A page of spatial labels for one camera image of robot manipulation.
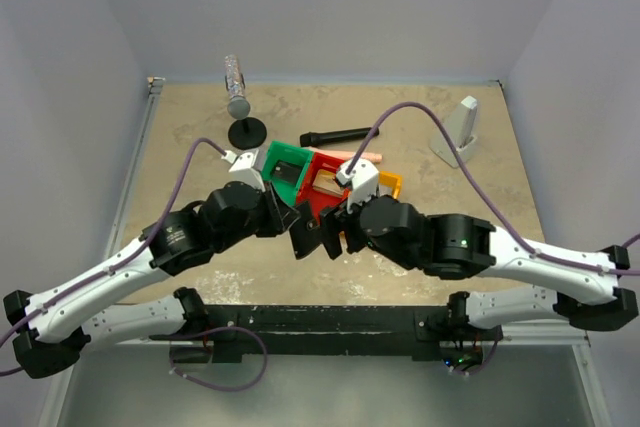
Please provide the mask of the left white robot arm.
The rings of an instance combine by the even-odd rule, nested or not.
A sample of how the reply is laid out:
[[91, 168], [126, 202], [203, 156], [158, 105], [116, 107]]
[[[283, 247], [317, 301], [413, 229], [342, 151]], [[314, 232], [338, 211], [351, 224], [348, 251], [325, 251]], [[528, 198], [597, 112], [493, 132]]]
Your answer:
[[227, 183], [207, 199], [167, 213], [121, 251], [48, 291], [16, 290], [3, 299], [17, 370], [33, 379], [59, 373], [82, 353], [136, 337], [195, 339], [210, 326], [197, 291], [179, 288], [148, 304], [130, 294], [208, 263], [246, 238], [272, 238], [300, 219], [272, 186]]

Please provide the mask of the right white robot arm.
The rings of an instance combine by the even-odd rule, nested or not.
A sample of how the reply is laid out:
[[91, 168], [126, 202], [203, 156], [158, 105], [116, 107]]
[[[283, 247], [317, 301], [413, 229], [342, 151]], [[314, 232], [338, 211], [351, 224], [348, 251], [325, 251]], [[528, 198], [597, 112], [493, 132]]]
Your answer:
[[511, 290], [451, 295], [445, 325], [458, 339], [508, 323], [555, 318], [580, 330], [611, 332], [639, 315], [635, 292], [619, 284], [629, 271], [621, 246], [579, 252], [517, 240], [488, 221], [463, 214], [424, 215], [390, 196], [326, 208], [319, 224], [332, 259], [369, 248], [406, 270], [441, 280], [520, 282]]

